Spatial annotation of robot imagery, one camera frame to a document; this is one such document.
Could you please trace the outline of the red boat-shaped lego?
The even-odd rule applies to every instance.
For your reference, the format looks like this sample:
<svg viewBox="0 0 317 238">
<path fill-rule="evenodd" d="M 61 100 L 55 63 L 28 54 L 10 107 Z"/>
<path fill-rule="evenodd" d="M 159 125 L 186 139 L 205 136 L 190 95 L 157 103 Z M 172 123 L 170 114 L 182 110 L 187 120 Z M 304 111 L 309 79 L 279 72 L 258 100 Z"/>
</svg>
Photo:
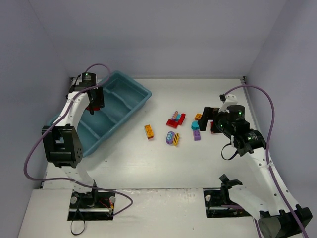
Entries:
<svg viewBox="0 0 317 238">
<path fill-rule="evenodd" d="M 99 111 L 100 107 L 93 107 L 93 108 L 87 107 L 86 110 L 95 112 L 95 111 Z"/>
</svg>

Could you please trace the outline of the teal rounded lego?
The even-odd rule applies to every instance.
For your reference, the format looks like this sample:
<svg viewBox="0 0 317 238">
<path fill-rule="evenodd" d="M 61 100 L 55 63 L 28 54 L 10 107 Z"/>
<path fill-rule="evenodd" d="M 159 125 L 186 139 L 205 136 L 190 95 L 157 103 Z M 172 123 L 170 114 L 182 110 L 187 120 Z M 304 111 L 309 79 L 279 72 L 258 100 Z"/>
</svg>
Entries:
<svg viewBox="0 0 317 238">
<path fill-rule="evenodd" d="M 199 130 L 200 129 L 200 126 L 199 126 L 199 123 L 197 120 L 193 121 L 192 124 L 191 124 L 191 128 L 193 130 Z"/>
</svg>

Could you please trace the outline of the purple rectangular lego brick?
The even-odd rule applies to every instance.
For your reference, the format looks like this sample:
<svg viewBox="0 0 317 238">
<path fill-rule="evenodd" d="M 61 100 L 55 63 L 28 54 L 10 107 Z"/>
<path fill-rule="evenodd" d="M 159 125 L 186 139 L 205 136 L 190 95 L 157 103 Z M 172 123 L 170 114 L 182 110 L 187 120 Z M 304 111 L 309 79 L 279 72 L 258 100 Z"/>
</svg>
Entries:
<svg viewBox="0 0 317 238">
<path fill-rule="evenodd" d="M 193 130 L 193 137 L 195 141 L 200 141 L 201 140 L 201 134 L 200 134 L 200 130 Z"/>
</svg>

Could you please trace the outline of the red long lego brick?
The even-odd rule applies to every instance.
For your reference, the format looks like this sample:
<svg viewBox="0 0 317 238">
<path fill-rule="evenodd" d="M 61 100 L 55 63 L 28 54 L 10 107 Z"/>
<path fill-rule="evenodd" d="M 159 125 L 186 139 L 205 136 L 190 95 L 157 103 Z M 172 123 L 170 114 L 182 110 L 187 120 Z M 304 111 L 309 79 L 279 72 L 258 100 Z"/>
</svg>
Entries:
<svg viewBox="0 0 317 238">
<path fill-rule="evenodd" d="M 179 121 L 177 121 L 178 125 L 182 125 L 184 120 L 185 120 L 185 118 L 186 118 L 186 114 L 182 113 L 180 115 L 181 115 L 181 119 Z"/>
</svg>

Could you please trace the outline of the red L-shaped lego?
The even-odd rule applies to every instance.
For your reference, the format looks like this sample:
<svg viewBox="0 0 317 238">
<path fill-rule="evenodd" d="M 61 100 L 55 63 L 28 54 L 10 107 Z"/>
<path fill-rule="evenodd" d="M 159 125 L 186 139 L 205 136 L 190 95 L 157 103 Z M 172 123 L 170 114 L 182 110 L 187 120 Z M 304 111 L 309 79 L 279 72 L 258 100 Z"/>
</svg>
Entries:
<svg viewBox="0 0 317 238">
<path fill-rule="evenodd" d="M 167 122 L 166 122 L 166 125 L 167 126 L 170 126 L 172 128 L 177 128 L 178 127 L 178 122 L 175 121 L 175 120 L 172 120 L 172 119 L 169 119 Z"/>
</svg>

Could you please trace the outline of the red white lego brick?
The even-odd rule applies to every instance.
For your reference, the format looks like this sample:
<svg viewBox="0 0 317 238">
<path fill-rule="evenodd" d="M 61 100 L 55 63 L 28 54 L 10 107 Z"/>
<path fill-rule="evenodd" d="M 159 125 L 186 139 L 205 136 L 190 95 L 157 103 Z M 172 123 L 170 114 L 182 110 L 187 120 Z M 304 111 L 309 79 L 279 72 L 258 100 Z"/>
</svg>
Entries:
<svg viewBox="0 0 317 238">
<path fill-rule="evenodd" d="M 217 126 L 214 124 L 213 121 L 210 122 L 210 132 L 211 133 L 217 133 L 218 132 Z"/>
</svg>

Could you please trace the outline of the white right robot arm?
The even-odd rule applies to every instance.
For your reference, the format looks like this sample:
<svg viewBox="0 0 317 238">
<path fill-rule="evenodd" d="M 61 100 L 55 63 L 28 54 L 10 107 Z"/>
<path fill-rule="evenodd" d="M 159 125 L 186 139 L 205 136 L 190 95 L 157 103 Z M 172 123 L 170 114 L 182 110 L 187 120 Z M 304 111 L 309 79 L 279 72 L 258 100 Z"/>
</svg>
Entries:
<svg viewBox="0 0 317 238">
<path fill-rule="evenodd" d="M 222 175 L 219 179 L 224 205 L 237 204 L 250 214 L 261 238 L 289 238 L 297 234 L 308 237 L 306 226 L 313 215 L 308 207 L 298 203 L 278 175 L 269 156 L 268 141 L 246 121 L 245 107 L 235 103 L 224 103 L 221 108 L 205 107 L 198 120 L 201 131 L 206 130 L 210 120 L 212 130 L 227 137 L 227 146 L 235 148 L 227 161 L 236 156 L 245 161 L 265 194 L 264 198 L 260 198 L 239 179 Z"/>
</svg>

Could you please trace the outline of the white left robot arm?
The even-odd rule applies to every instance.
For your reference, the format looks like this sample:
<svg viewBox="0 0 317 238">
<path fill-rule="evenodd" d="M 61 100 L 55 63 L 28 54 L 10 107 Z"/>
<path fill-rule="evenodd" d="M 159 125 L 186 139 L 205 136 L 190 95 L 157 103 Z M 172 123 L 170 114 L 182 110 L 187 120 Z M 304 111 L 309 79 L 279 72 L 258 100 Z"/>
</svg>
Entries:
<svg viewBox="0 0 317 238">
<path fill-rule="evenodd" d="M 69 179 L 76 182 L 73 189 L 75 192 L 90 197 L 96 183 L 79 164 L 84 156 L 84 148 L 77 128 L 84 112 L 93 115 L 104 105 L 103 89 L 97 86 L 96 74 L 82 73 L 81 82 L 71 86 L 66 104 L 53 122 L 54 127 L 43 138 L 47 161 L 62 169 Z"/>
</svg>

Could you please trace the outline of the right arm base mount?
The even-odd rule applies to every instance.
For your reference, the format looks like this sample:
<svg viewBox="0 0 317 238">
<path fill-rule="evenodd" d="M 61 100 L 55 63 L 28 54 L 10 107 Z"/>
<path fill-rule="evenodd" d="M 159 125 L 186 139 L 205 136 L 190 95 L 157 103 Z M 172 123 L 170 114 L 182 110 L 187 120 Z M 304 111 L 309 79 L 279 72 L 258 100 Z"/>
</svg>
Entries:
<svg viewBox="0 0 317 238">
<path fill-rule="evenodd" d="M 230 180 L 225 174 L 219 177 L 220 188 L 204 188 L 204 203 L 207 218 L 240 218 L 251 215 L 229 198 L 229 189 L 242 185 L 238 179 Z"/>
</svg>

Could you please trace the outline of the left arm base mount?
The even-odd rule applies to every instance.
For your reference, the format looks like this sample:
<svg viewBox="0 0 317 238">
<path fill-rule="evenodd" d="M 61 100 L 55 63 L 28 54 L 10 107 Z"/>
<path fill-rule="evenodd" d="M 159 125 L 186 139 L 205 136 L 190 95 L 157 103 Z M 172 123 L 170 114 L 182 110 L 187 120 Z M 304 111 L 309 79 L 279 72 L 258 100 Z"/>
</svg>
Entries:
<svg viewBox="0 0 317 238">
<path fill-rule="evenodd" d="M 72 192 L 67 220 L 112 221 L 115 202 L 112 192 Z"/>
</svg>

